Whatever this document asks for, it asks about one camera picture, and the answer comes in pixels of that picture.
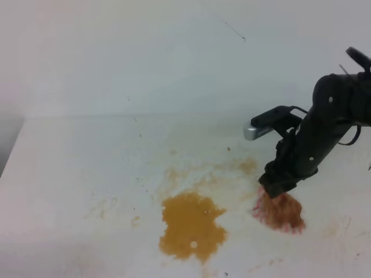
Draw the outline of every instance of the robotic arm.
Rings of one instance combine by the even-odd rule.
[[[291,114],[293,109],[304,111],[301,108],[278,106],[243,128],[247,140],[271,130],[283,138],[276,145],[276,158],[265,166],[259,179],[270,198],[316,174],[317,166],[351,126],[357,126],[357,134],[352,142],[343,145],[357,140],[361,126],[371,126],[371,59],[352,47],[347,53],[364,72],[322,77],[314,87],[313,105],[304,119]]]

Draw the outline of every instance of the dirt speck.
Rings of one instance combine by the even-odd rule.
[[[132,219],[132,227],[133,227],[133,228],[138,227],[138,223],[137,223],[138,220],[139,220],[139,216],[135,216],[135,217]]]

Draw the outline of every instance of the cable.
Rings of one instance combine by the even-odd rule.
[[[352,139],[352,141],[350,141],[349,143],[340,143],[339,142],[338,144],[343,145],[343,146],[353,145],[358,140],[360,134],[361,134],[361,126],[357,125],[357,132],[355,133],[354,138]]]
[[[303,112],[303,113],[305,113],[305,114],[308,114],[308,111],[306,111],[306,110],[304,110],[304,109],[302,109],[301,107],[298,107],[298,106],[291,106],[291,109],[296,109],[296,110],[299,110],[299,111],[301,111],[301,112]],[[361,135],[361,126],[360,125],[357,125],[357,131],[356,131],[356,133],[355,133],[355,135],[354,135],[354,138],[350,141],[350,142],[348,142],[348,143],[338,143],[339,145],[342,145],[342,146],[351,146],[351,145],[353,145],[354,143],[356,143],[356,141],[358,140],[358,138],[359,138],[359,135]]]
[[[308,114],[308,111],[307,111],[307,110],[304,110],[304,109],[302,109],[302,108],[299,107],[299,106],[291,106],[291,108],[292,108],[292,109],[299,110],[299,111],[301,111],[301,112],[303,112],[303,113],[305,113],[305,114]]]

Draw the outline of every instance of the stain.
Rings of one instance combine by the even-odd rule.
[[[371,233],[371,232],[366,231],[366,232],[359,233],[358,235],[355,235],[354,237],[355,237],[355,238],[360,237],[360,236],[367,236],[367,237],[370,237],[370,233]]]
[[[264,262],[262,264],[259,264],[257,266],[254,266],[253,268],[250,268],[248,270],[248,272],[249,273],[252,273],[252,272],[254,272],[254,271],[256,271],[256,270],[258,270],[258,269],[260,269],[260,268],[262,268],[264,266],[268,266],[268,265],[269,266],[273,266],[273,265],[280,264],[281,262],[283,262],[283,259],[270,259],[269,262]]]
[[[247,159],[233,159],[225,163],[204,163],[199,166],[189,166],[184,169],[176,169],[170,167],[164,173],[164,181],[155,191],[157,199],[164,200],[170,197],[176,190],[178,190],[182,183],[194,172],[209,172],[192,185],[192,190],[196,191],[201,188],[213,189],[216,186],[230,186],[233,182],[239,181],[246,177],[252,177],[257,170],[257,163],[252,158]],[[218,177],[214,171],[230,173],[231,171],[240,172],[243,177],[226,178]]]
[[[202,278],[217,278],[218,271],[214,270],[211,272],[206,266],[203,266],[201,270],[201,277]]]
[[[240,198],[239,198],[239,201],[247,201],[247,200],[250,200],[252,198],[254,198],[256,196],[256,192],[248,192],[246,194],[243,194]]]
[[[246,159],[244,162],[239,164],[239,169],[245,173],[245,175],[251,175],[257,169],[257,163],[253,159]]]
[[[338,234],[339,227],[340,227],[339,222],[333,220],[330,223],[330,225],[324,230],[322,234],[322,238],[325,239],[325,238],[336,236]]]
[[[132,227],[133,227],[133,228],[138,227],[138,223],[137,223],[138,220],[139,220],[139,216],[135,216],[135,217],[132,219]]]
[[[348,224],[347,224],[347,226],[346,226],[346,228],[345,228],[345,232],[344,232],[344,233],[347,233],[351,221],[352,221],[352,218],[349,217]]]
[[[209,197],[183,192],[162,202],[162,220],[165,234],[160,237],[159,248],[176,259],[195,255],[204,264],[227,238],[224,228],[215,219],[225,213]]]
[[[104,218],[106,217],[106,211],[104,209],[100,212],[99,217],[102,220],[104,220]]]
[[[118,199],[116,197],[108,200],[104,199],[92,207],[89,212],[83,216],[83,218],[88,219],[90,217],[95,217],[104,220],[106,218],[106,213],[112,210],[116,206],[117,202]]]
[[[252,273],[252,272],[254,272],[254,271],[256,271],[256,270],[262,268],[263,265],[264,265],[264,264],[261,264],[261,265],[254,266],[253,268],[250,268],[250,269],[249,269],[249,273]]]

